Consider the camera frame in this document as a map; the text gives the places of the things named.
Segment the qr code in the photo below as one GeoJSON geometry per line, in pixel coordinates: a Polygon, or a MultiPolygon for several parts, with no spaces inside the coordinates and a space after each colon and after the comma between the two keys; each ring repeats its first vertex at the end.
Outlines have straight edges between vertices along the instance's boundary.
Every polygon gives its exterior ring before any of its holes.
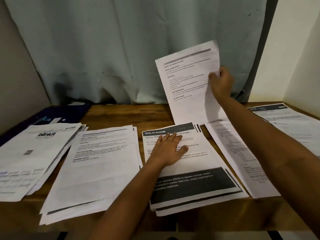
{"type": "Polygon", "coordinates": [[[33,150],[27,150],[24,155],[30,155],[31,152],[33,152],[33,150]]]}

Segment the wall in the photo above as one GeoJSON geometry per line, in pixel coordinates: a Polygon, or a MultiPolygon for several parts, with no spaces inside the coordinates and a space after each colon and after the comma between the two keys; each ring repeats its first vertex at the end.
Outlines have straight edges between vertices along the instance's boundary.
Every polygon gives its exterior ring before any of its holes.
{"type": "Polygon", "coordinates": [[[0,133],[50,105],[22,38],[0,0],[0,133]]]}
{"type": "Polygon", "coordinates": [[[320,10],[320,0],[279,0],[249,102],[282,101],[320,10]]]}
{"type": "Polygon", "coordinates": [[[311,30],[283,100],[320,117],[320,14],[311,30]]]}

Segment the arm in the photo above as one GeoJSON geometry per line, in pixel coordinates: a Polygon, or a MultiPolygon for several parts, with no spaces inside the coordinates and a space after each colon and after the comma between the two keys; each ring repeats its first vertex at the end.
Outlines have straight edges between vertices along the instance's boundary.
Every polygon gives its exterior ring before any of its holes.
{"type": "Polygon", "coordinates": [[[182,146],[176,151],[182,136],[167,134],[158,138],[144,167],[124,188],[98,222],[90,240],[131,239],[144,213],[161,170],[178,161],[188,151],[182,146]]]}
{"type": "Polygon", "coordinates": [[[272,184],[320,237],[320,160],[298,141],[232,99],[234,79],[225,67],[220,71],[221,78],[209,74],[214,97],[272,184]]]}

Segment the light blue curtain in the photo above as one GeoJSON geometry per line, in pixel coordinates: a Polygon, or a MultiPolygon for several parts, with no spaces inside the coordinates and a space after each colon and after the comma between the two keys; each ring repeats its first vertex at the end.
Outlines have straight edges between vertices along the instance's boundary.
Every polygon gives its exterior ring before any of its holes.
{"type": "Polygon", "coordinates": [[[267,0],[5,0],[52,104],[166,103],[155,60],[216,40],[239,92],[267,0]]]}

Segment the wooden table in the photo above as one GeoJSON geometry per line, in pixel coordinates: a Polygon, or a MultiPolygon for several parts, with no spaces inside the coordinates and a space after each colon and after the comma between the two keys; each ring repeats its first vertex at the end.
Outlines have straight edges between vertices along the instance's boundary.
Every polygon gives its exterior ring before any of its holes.
{"type": "MultiPolygon", "coordinates": [[[[244,106],[252,107],[265,104],[271,103],[246,103],[244,106]]],[[[143,162],[142,131],[174,125],[170,108],[167,104],[93,105],[81,122],[82,124],[87,124],[89,130],[124,125],[137,126],[139,150],[143,162]]],[[[210,144],[232,170],[207,129],[202,126],[202,130],[210,144]]],[[[76,235],[79,234],[79,236],[83,237],[91,231],[102,216],[102,212],[63,220],[48,226],[38,225],[40,221],[39,211],[59,173],[63,161],[64,159],[59,163],[42,188],[34,194],[24,197],[20,202],[0,202],[1,232],[58,230],[72,231],[76,235]]],[[[154,212],[147,209],[139,223],[137,232],[175,231],[176,226],[179,231],[308,229],[282,197],[270,197],[236,199],[165,217],[156,217],[154,212]]]]}

